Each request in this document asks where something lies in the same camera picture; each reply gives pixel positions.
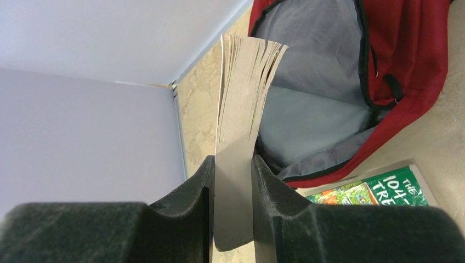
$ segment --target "gray backpack lining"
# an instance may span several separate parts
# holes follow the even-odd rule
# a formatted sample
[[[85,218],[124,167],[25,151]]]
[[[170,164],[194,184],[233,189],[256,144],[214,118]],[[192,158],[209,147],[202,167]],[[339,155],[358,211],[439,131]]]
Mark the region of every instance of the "gray backpack lining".
[[[259,141],[280,179],[351,159],[368,129],[359,76],[362,31],[349,0],[286,0],[255,35],[289,46],[266,97]]]

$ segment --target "black zipper trim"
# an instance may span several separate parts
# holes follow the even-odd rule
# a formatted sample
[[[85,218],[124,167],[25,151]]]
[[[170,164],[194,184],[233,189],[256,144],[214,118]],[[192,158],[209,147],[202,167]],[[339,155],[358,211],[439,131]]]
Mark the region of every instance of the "black zipper trim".
[[[262,14],[257,19],[257,21],[255,21],[255,24],[253,25],[252,31],[250,32],[251,37],[255,37],[255,35],[257,35],[258,28],[262,25],[263,21],[265,20],[266,14],[271,12],[271,10],[273,10],[273,8],[275,8],[278,4],[280,4],[280,3],[284,2],[284,1],[285,0],[276,0],[276,1],[272,2],[271,5],[265,7],[265,9],[263,9]]]
[[[267,6],[265,9],[263,9],[262,14],[260,17],[255,21],[255,24],[253,25],[252,31],[250,33],[251,37],[255,37],[257,35],[257,31],[260,28],[260,25],[263,23],[265,20],[265,17],[267,13],[273,10],[277,5],[280,3],[284,2],[285,0],[276,0],[269,6]],[[362,38],[360,40],[360,56],[359,56],[359,77],[360,77],[360,89],[362,91],[362,95],[365,101],[365,104],[370,108],[371,111],[373,112],[379,112],[381,109],[383,109],[383,106],[377,106],[373,103],[373,101],[370,98],[370,94],[368,92],[368,61],[370,59],[370,56],[368,54],[370,50],[370,38],[369,38],[369,32],[368,32],[368,22],[365,14],[365,10],[363,7],[363,2],[362,0],[353,0],[355,3],[355,10],[357,11],[357,14],[359,15],[360,22],[361,22],[361,27],[362,27]],[[257,153],[263,153],[263,149],[260,147],[259,144],[256,144],[256,149]],[[265,163],[269,167],[273,167],[275,165],[270,165],[270,163],[266,160],[266,158],[263,158]],[[285,178],[283,181],[288,182],[288,181],[304,181],[304,180],[309,180],[309,179],[317,179],[320,177],[323,177],[325,175],[334,173],[341,168],[343,168],[348,162],[350,162],[351,159],[348,159],[345,162],[342,162],[340,164],[337,164],[335,166],[329,167],[325,170],[317,171],[315,173],[311,173],[308,175],[303,175],[303,176],[293,176],[289,178]]]
[[[343,162],[343,163],[340,163],[340,164],[336,164],[334,166],[331,166],[325,170],[321,170],[321,171],[317,171],[315,173],[311,173],[311,174],[308,174],[308,175],[304,175],[304,176],[293,176],[293,177],[288,177],[288,178],[284,178],[283,181],[284,182],[290,182],[290,181],[305,181],[305,180],[309,180],[309,179],[317,179],[317,178],[321,178],[325,175],[328,175],[328,174],[332,174],[338,170],[340,170],[341,168],[343,168],[348,162],[350,162],[351,159],[348,159],[347,161]]]
[[[395,103],[399,103],[399,101],[404,97],[404,91],[402,90],[402,86],[397,81],[397,79],[392,74],[386,74],[383,77],[384,81],[386,81],[391,88],[391,92],[393,97],[395,98]]]
[[[375,68],[375,76],[378,77],[379,72],[378,72],[378,58],[376,57],[376,51],[373,45],[370,44],[371,48],[371,56],[373,58],[373,67]]]
[[[365,100],[365,104],[370,108],[378,108],[370,98],[368,91],[368,61],[370,56],[368,51],[370,50],[370,33],[368,31],[368,21],[366,18],[364,6],[362,0],[354,0],[355,10],[357,11],[360,23],[362,27],[362,38],[360,40],[360,57],[359,57],[359,77],[360,77],[360,89]]]

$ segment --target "marble pattern surface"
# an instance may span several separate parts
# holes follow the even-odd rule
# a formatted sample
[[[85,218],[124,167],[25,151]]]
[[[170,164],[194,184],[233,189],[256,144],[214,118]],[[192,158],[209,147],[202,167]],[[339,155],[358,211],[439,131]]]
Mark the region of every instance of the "marble pattern surface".
[[[251,7],[226,34],[246,36]],[[216,120],[221,74],[218,41],[178,84],[180,119],[188,174],[192,176],[207,155],[215,154]],[[213,250],[213,262],[255,262],[253,242],[227,252]]]

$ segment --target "book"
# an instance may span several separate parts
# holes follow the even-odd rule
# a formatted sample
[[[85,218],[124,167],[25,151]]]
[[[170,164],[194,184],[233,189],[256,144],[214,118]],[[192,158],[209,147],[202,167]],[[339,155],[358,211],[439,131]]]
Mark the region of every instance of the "book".
[[[304,194],[318,204],[423,205],[437,207],[428,185],[414,164],[365,179],[353,178]]]
[[[266,94],[287,46],[242,36],[222,36],[221,44],[214,240],[226,251],[253,240],[253,150]]]

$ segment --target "book pages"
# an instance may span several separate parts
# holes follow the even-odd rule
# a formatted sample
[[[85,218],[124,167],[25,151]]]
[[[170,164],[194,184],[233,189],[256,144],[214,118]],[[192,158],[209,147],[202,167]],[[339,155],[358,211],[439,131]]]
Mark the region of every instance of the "book pages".
[[[222,36],[215,154],[214,239],[220,251],[253,240],[251,161],[266,93],[287,46]]]

